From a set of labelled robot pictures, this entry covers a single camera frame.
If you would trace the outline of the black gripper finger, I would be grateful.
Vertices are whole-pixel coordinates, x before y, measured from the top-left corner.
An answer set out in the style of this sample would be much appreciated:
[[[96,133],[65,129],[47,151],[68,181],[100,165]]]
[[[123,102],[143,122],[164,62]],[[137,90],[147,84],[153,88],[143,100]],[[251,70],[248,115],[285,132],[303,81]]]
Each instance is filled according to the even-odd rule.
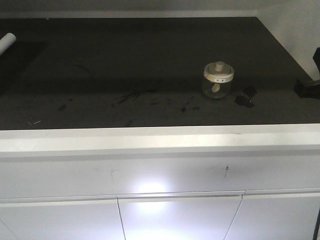
[[[294,92],[300,98],[319,98],[320,97],[320,81],[319,80],[297,80]]]

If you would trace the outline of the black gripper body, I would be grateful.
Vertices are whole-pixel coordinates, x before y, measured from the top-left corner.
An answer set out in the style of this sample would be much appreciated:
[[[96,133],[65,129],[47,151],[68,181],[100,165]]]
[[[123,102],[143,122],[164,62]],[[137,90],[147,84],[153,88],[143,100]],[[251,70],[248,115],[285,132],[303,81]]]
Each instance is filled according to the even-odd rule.
[[[315,65],[318,69],[318,71],[320,72],[320,47],[318,47],[313,55],[313,61],[315,62]]]

